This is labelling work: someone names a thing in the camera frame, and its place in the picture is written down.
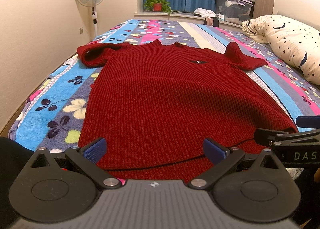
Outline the person's right hand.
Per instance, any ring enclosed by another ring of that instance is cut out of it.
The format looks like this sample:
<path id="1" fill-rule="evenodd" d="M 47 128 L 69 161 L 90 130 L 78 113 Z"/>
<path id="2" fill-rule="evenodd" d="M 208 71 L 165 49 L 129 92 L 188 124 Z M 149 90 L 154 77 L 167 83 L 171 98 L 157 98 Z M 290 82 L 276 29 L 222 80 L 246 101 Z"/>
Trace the person's right hand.
<path id="1" fill-rule="evenodd" d="M 320 168 L 317 169 L 317 171 L 315 172 L 313 179 L 315 182 L 319 183 L 320 182 Z"/>

